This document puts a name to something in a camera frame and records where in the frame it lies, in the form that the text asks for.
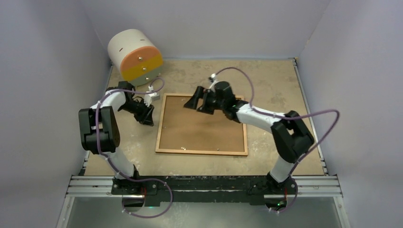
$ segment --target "wooden tray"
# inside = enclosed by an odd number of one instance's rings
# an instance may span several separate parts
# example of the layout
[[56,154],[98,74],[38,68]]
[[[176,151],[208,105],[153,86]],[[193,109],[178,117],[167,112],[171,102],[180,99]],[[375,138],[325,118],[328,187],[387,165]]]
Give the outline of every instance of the wooden tray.
[[210,115],[184,108],[191,97],[164,94],[155,151],[247,156],[246,125],[228,120],[220,110]]

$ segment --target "cylindrical container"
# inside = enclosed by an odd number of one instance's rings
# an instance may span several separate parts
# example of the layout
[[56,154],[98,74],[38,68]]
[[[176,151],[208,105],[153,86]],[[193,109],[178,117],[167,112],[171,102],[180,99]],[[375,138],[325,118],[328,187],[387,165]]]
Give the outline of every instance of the cylindrical container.
[[112,37],[108,54],[123,79],[134,86],[150,82],[161,72],[161,52],[137,29],[128,29]]

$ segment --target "beige tabletop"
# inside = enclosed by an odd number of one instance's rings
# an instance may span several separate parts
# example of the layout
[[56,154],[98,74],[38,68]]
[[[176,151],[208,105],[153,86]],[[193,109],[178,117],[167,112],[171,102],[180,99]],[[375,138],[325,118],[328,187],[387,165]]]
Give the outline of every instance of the beige tabletop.
[[[250,76],[255,86],[255,106],[273,112],[307,113],[293,63],[288,60],[166,60],[161,74],[166,83],[161,95],[193,94],[197,86],[208,87],[207,78],[224,67],[239,67]],[[247,101],[250,99],[250,86],[241,73],[226,70],[218,79],[228,81],[235,94],[244,96]],[[117,86],[121,80],[114,68],[109,86]],[[155,82],[154,88],[160,85],[159,81]],[[146,91],[147,86],[136,90]],[[250,125],[247,126],[247,157],[156,153],[162,99],[153,105],[154,127],[139,124],[128,112],[115,113],[121,136],[120,148],[140,175],[266,175],[277,160],[271,134]],[[312,130],[308,119],[305,123]],[[90,154],[85,175],[111,176],[113,172],[104,159]],[[299,164],[294,175],[323,175],[317,150]]]

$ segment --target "white wall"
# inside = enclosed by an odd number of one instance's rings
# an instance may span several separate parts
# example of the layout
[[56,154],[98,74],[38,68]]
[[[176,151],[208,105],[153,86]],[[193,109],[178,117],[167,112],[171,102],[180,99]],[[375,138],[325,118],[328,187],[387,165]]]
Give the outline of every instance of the white wall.
[[[351,224],[402,227],[403,1],[332,0],[299,70],[312,111],[341,111],[322,145]],[[332,116],[315,118],[319,135]]]
[[0,3],[0,227],[55,227],[108,58],[77,0]]
[[82,0],[100,40],[139,29],[164,57],[298,56],[330,0]]

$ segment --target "gray wall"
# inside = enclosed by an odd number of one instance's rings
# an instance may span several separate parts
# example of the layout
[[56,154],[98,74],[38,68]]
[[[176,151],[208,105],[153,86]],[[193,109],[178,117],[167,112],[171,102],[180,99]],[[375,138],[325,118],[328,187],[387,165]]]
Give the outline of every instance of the gray wall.
[[298,56],[330,0],[82,0],[100,40],[139,29],[164,57]]
[[77,0],[0,3],[0,227],[54,227],[108,58]]
[[[402,11],[401,0],[332,0],[300,56],[312,111],[341,111],[322,148],[354,228],[403,224]],[[332,118],[314,119],[319,135]]]

